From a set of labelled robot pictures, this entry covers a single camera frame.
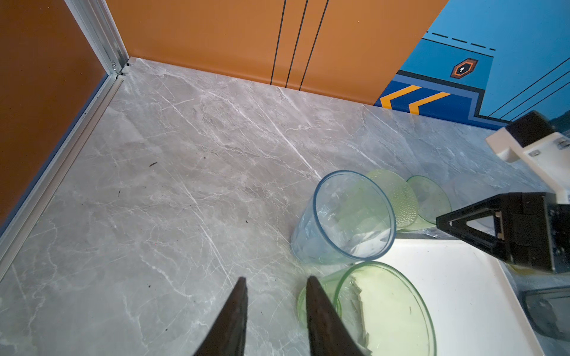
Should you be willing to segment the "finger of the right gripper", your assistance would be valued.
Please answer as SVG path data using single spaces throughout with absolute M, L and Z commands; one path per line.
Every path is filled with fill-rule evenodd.
M 495 195 L 478 203 L 440 215 L 436 227 L 453 237 L 499 260 L 506 259 L 506 242 L 500 218 L 502 195 Z

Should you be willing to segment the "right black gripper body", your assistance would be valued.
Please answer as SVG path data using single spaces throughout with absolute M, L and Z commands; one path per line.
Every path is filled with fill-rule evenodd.
M 552 274 L 569 272 L 569 205 L 549 193 L 500 195 L 496 212 L 499 258 Z

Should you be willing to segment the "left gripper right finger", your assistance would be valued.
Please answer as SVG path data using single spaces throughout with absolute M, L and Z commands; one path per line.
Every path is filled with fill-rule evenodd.
M 311 355 L 363 355 L 315 276 L 307 280 L 306 312 Z

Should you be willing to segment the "green dotted textured cup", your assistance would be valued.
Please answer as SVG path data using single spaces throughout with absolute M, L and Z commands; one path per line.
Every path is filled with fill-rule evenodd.
M 381 190 L 384 191 L 393 208 L 398 230 L 412 225 L 419 214 L 417 196 L 406 180 L 398 174 L 386 170 L 376 169 L 366 174 Z

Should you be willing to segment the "small green clear glass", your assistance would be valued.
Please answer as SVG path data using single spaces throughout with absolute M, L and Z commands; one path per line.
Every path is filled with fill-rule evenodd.
M 418 231 L 436 226 L 436 218 L 451 212 L 451 202 L 444 190 L 433 180 L 414 175 L 407 180 L 419 204 L 417 219 L 401 231 Z

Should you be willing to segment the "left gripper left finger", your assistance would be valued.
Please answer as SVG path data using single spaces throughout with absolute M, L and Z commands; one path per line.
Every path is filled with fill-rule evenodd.
M 239 277 L 194 355 L 244 355 L 248 311 L 246 278 Z

